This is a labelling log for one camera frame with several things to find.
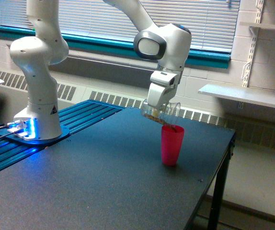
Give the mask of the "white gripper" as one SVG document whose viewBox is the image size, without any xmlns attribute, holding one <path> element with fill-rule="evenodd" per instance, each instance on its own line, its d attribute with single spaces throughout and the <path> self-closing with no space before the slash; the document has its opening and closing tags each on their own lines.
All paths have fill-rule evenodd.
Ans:
<svg viewBox="0 0 275 230">
<path fill-rule="evenodd" d="M 167 104 L 176 95 L 182 73 L 182 71 L 157 69 L 151 74 L 147 102 L 149 106 L 153 107 L 152 116 L 160 116 L 160 109 L 157 108 Z"/>
</svg>

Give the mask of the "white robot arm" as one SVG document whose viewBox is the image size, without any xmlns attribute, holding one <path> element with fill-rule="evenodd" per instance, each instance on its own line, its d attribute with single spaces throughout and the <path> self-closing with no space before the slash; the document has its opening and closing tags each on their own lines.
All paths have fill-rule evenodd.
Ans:
<svg viewBox="0 0 275 230">
<path fill-rule="evenodd" d="M 148 97 L 143 115 L 160 121 L 168 112 L 168 103 L 176 95 L 192 41 L 189 29 L 170 23 L 157 26 L 138 0 L 110 0 L 108 4 L 121 10 L 137 28 L 134 51 L 147 60 L 158 62 L 150 77 Z M 34 36 L 12 42 L 10 56 L 27 81 L 27 107 L 14 116 L 24 129 L 20 138 L 41 141 L 62 135 L 57 105 L 57 81 L 48 67 L 64 61 L 69 46 L 59 27 L 57 0 L 29 0 L 28 20 L 35 28 Z"/>
</svg>

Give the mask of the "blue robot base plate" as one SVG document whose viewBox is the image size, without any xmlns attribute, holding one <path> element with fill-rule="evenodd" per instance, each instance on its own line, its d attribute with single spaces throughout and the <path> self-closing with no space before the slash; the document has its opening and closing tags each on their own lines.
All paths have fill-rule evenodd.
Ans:
<svg viewBox="0 0 275 230">
<path fill-rule="evenodd" d="M 62 134 L 57 137 L 57 138 L 53 138 L 53 139 L 38 139 L 38 140 L 24 140 L 20 137 L 17 137 L 16 135 L 9 135 L 7 137 L 5 137 L 7 140 L 9 141 L 14 141 L 16 143 L 20 143 L 23 145 L 27 145 L 27 146 L 51 146 L 65 138 L 67 138 L 70 135 L 70 129 L 65 127 L 65 126 L 61 126 L 61 131 Z"/>
</svg>

